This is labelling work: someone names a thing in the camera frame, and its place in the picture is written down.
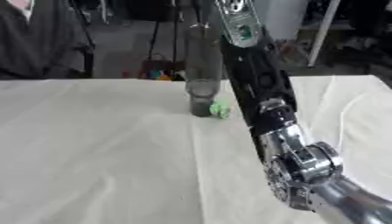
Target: wrinkled fabric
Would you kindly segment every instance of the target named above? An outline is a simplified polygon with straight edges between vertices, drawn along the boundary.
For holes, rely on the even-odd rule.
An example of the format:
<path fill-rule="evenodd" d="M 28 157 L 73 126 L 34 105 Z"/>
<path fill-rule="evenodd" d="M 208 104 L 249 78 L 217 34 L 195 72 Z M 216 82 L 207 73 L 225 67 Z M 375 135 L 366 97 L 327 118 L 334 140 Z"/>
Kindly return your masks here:
<path fill-rule="evenodd" d="M 392 199 L 392 94 L 372 76 L 293 78 L 298 119 L 345 173 Z M 325 223 L 267 186 L 227 82 L 227 120 L 188 112 L 183 83 L 0 82 L 0 223 Z"/>

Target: chrome robot arm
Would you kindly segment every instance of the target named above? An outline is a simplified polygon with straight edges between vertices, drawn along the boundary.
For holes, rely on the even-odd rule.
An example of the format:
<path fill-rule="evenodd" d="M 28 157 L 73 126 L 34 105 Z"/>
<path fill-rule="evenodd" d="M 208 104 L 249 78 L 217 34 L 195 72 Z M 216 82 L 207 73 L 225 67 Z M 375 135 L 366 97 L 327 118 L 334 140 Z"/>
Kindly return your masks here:
<path fill-rule="evenodd" d="M 276 47 L 252 1 L 204 1 L 220 14 L 227 75 L 274 195 L 331 224 L 392 223 L 392 203 L 344 177 L 334 148 L 305 142 L 290 80 L 279 69 Z"/>

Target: clear plastic bottle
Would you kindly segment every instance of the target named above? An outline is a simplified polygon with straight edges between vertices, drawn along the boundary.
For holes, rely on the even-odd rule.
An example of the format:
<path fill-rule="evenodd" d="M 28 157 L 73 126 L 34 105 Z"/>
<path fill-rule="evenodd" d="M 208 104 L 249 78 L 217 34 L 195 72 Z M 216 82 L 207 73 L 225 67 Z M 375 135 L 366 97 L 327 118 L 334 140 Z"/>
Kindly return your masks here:
<path fill-rule="evenodd" d="M 210 107 L 221 86 L 223 72 L 220 35 L 207 25 L 195 24 L 185 33 L 186 91 L 191 112 L 210 116 Z"/>

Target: person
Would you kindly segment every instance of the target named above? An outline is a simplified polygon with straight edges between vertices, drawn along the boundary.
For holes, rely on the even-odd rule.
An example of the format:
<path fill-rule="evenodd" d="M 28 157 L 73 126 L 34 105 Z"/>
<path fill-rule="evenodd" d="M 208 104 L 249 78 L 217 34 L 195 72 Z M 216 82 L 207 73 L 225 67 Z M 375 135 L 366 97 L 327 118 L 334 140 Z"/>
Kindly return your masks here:
<path fill-rule="evenodd" d="M 75 45 L 67 0 L 0 0 L 0 79 L 67 77 Z"/>

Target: green bottle cap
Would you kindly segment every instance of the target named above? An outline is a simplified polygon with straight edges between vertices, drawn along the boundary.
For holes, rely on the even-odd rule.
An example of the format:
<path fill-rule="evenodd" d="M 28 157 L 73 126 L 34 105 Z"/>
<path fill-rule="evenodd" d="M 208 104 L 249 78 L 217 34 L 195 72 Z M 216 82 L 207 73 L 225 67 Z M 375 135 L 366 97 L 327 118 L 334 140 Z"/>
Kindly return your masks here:
<path fill-rule="evenodd" d="M 230 107 L 224 101 L 215 101 L 210 106 L 210 112 L 213 116 L 220 119 L 228 119 L 230 117 Z"/>

